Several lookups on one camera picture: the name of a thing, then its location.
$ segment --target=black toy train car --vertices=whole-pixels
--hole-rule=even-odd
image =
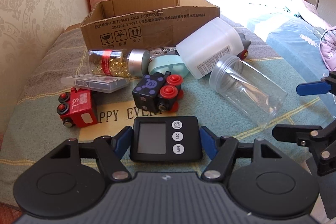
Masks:
[[[176,112],[179,108],[176,100],[183,97],[182,82],[180,75],[169,71],[165,75],[159,72],[145,75],[132,91],[136,107],[152,113]]]

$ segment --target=cardboard box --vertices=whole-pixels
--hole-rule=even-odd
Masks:
[[[106,0],[83,20],[89,50],[175,46],[220,8],[205,0]]]

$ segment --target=clear plastic box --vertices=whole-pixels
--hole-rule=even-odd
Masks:
[[[104,93],[112,93],[129,85],[128,78],[103,76],[103,75],[74,75],[62,77],[61,83],[66,86],[94,90]]]

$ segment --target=red label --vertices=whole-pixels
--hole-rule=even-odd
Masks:
[[[103,72],[107,76],[112,76],[110,72],[110,64],[109,64],[111,53],[112,53],[112,50],[104,51],[103,56],[101,57],[101,68],[103,69]]]

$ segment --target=fragile symbol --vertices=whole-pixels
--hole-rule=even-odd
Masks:
[[[113,38],[112,38],[112,34],[109,32],[109,33],[105,33],[105,34],[102,34],[100,36],[100,40],[101,40],[101,43],[103,45],[106,45],[106,44],[109,44],[109,43],[113,43]]]
[[[134,27],[134,28],[129,28],[128,33],[129,33],[129,38],[140,37],[141,36],[141,28],[139,26]]]
[[[116,42],[127,40],[126,30],[114,32],[114,37],[115,37]]]

